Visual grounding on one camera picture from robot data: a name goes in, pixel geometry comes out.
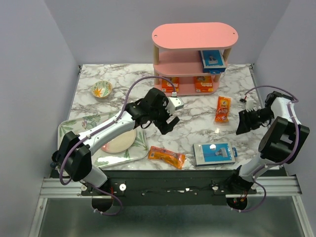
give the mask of white marble surface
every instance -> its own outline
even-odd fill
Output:
[[[153,75],[152,64],[112,64],[112,65],[84,65],[77,86],[70,118],[81,118],[86,115],[120,110],[125,93],[137,79]],[[111,95],[104,100],[93,97],[91,86],[99,80],[108,80],[114,89]],[[134,87],[129,102],[144,97],[154,85],[154,80],[140,82]],[[145,130],[149,146],[164,147],[168,150],[184,153],[186,161],[183,169],[195,169],[192,144],[205,142],[231,142],[238,152],[234,165],[208,167],[204,169],[234,169],[248,162],[257,153],[258,145],[266,132],[266,128],[259,128],[242,135],[235,135],[238,126],[238,112],[245,109],[239,102],[244,92],[254,86],[247,65],[229,65],[221,77],[219,89],[212,95],[183,96],[184,109],[176,113],[180,122],[174,130],[161,135],[152,124]],[[232,99],[229,115],[230,122],[225,125],[215,124],[215,111],[218,96]],[[255,91],[251,97],[258,103]],[[175,169],[161,160],[147,158],[113,166],[111,169]]]

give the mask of blue box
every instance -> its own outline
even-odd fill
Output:
[[[226,143],[194,143],[193,152],[196,166],[233,164],[237,157],[236,149]]]
[[[203,73],[220,74],[226,70],[225,61],[221,51],[219,50],[201,50],[199,51],[201,57]]]

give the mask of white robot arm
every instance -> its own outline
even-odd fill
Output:
[[[249,163],[240,166],[229,179],[232,192],[248,191],[254,181],[271,167],[290,164],[295,160],[310,130],[296,118],[294,104],[289,103],[293,100],[291,96],[274,91],[267,96],[264,108],[239,113],[236,135],[255,130],[267,121],[271,126],[259,144],[259,154]]]
[[[65,134],[52,159],[62,165],[66,155],[79,144],[71,152],[64,169],[72,180],[84,180],[99,188],[107,181],[107,176],[91,163],[91,156],[97,150],[117,136],[148,122],[153,123],[162,134],[167,134],[173,130],[179,118],[175,117],[170,123],[167,120],[183,107],[184,103],[180,98],[167,97],[160,90],[152,88],[143,99],[126,104],[124,111],[99,126],[80,134]]]

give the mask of round plate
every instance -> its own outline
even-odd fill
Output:
[[[136,130],[131,130],[121,134],[101,147],[101,150],[108,153],[119,153],[133,145],[136,138]]]
[[[92,95],[97,98],[104,99],[112,92],[112,84],[107,80],[101,80],[91,87]]]

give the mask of cable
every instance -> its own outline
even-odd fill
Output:
[[[297,147],[298,147],[298,142],[299,142],[299,132],[300,132],[300,131],[299,131],[299,127],[298,127],[297,121],[296,121],[296,119],[295,119],[295,116],[294,116],[294,114],[293,114],[292,108],[291,108],[291,104],[297,103],[297,102],[299,102],[299,100],[298,100],[292,93],[288,92],[287,90],[284,90],[284,89],[282,89],[282,88],[280,88],[280,87],[276,87],[276,86],[272,86],[272,85],[260,85],[260,86],[256,86],[256,87],[254,87],[254,88],[248,90],[248,91],[245,93],[245,95],[247,95],[249,92],[251,92],[251,91],[253,91],[253,90],[255,90],[255,89],[261,88],[261,87],[274,88],[274,89],[283,91],[283,92],[289,94],[291,97],[293,97],[294,100],[293,100],[293,101],[290,101],[289,103],[287,103],[287,109],[288,109],[288,112],[289,112],[289,114],[290,114],[290,116],[291,116],[291,119],[292,119],[292,121],[293,121],[293,123],[294,123],[294,126],[295,126],[295,142],[294,142],[294,147],[293,147],[292,152],[288,155],[288,157],[287,157],[285,160],[283,160],[283,161],[281,161],[281,162],[278,162],[278,163],[270,163],[270,164],[268,163],[268,164],[265,164],[265,165],[261,165],[260,167],[258,167],[257,169],[255,169],[255,171],[253,172],[253,175],[252,175],[252,176],[254,177],[254,178],[253,178],[253,182],[254,182],[256,185],[260,186],[260,187],[263,189],[264,196],[263,196],[262,200],[260,201],[260,203],[257,204],[256,206],[254,206],[254,207],[252,207],[252,208],[250,208],[250,209],[247,209],[247,210],[236,210],[236,209],[235,209],[235,210],[238,211],[238,212],[249,212],[249,211],[253,211],[253,210],[257,209],[259,206],[261,206],[261,205],[263,204],[263,202],[265,201],[265,199],[266,199],[266,197],[267,197],[267,190],[265,189],[265,187],[263,187],[263,185],[259,184],[259,183],[255,180],[256,174],[257,174],[260,170],[262,170],[266,165],[267,165],[267,166],[277,166],[277,165],[283,165],[283,164],[285,164],[286,162],[288,162],[288,161],[294,156],[294,154],[295,154],[295,152],[296,152],[296,149],[297,149]]]
[[[123,210],[123,203],[121,202],[121,200],[120,200],[117,196],[115,196],[115,195],[113,195],[113,194],[111,194],[111,193],[108,193],[108,192],[106,192],[106,191],[103,191],[103,190],[97,188],[96,186],[93,186],[92,184],[90,184],[90,185],[91,185],[95,190],[97,190],[97,191],[99,191],[99,192],[101,192],[101,193],[103,193],[103,194],[105,194],[105,195],[111,196],[111,197],[114,198],[116,201],[118,201],[118,203],[119,203],[119,205],[120,205],[119,210],[118,210],[117,212],[114,212],[114,213],[106,213],[106,212],[99,211],[98,209],[95,209],[94,211],[99,212],[101,215],[104,215],[104,216],[116,216],[116,215],[118,215],[118,214]]]
[[[142,129],[146,129],[146,128],[148,128],[152,123],[153,123],[153,121],[150,121],[150,123],[149,123],[146,127],[143,127],[143,125],[140,125],[140,127],[141,127]]]
[[[67,160],[68,160],[69,156],[71,155],[71,153],[72,153],[79,145],[81,145],[84,141],[86,141],[90,136],[93,136],[93,135],[97,134],[98,132],[100,132],[100,131],[102,131],[102,130],[108,128],[108,127],[110,127],[110,126],[113,125],[118,119],[120,119],[120,117],[122,117],[122,115],[123,115],[123,113],[124,113],[124,111],[125,111],[125,107],[126,107],[126,105],[127,105],[127,100],[128,100],[129,94],[130,94],[131,91],[132,91],[132,88],[133,88],[137,83],[139,83],[140,81],[145,80],[145,79],[152,79],[152,78],[159,78],[159,79],[166,80],[167,82],[169,82],[169,83],[172,85],[173,91],[176,92],[176,88],[175,88],[174,84],[172,83],[172,81],[169,80],[168,78],[165,78],[165,77],[160,77],[160,76],[148,76],[148,77],[140,78],[140,79],[138,79],[137,81],[135,81],[135,82],[132,84],[132,86],[129,88],[129,90],[127,91],[127,93],[126,93],[126,97],[125,97],[125,101],[124,101],[124,103],[123,103],[123,107],[122,107],[121,113],[118,115],[118,117],[116,118],[116,120],[114,120],[114,121],[112,121],[111,123],[109,123],[109,124],[107,124],[107,125],[105,125],[105,126],[99,128],[99,129],[97,129],[96,131],[92,132],[89,136],[84,137],[82,140],[80,140],[79,142],[77,142],[77,143],[68,151],[68,153],[66,154],[66,156],[65,156],[65,158],[64,158],[64,160],[63,160],[63,162],[62,162],[62,164],[61,164],[60,171],[59,171],[59,181],[60,181],[60,183],[61,183],[62,185],[67,185],[67,184],[69,184],[69,183],[71,182],[71,177],[70,177],[70,179],[69,179],[68,181],[66,181],[66,182],[64,182],[64,180],[63,180],[63,172],[64,172],[64,169],[65,169],[65,165],[66,165]],[[121,206],[121,208],[120,208],[120,210],[118,211],[118,213],[121,211],[123,205],[122,205],[122,203],[121,203],[121,201],[120,201],[120,199],[119,199],[118,197],[116,197],[115,195],[112,195],[112,194],[110,194],[110,193],[107,193],[107,192],[105,192],[105,191],[103,191],[103,190],[100,190],[99,188],[93,186],[92,184],[90,184],[90,185],[91,185],[93,188],[95,188],[96,190],[98,190],[98,191],[100,191],[100,192],[102,192],[102,193],[104,193],[104,194],[106,194],[106,195],[110,195],[110,196],[112,196],[113,198],[115,198],[115,199],[119,202],[119,204],[120,204],[120,206]]]

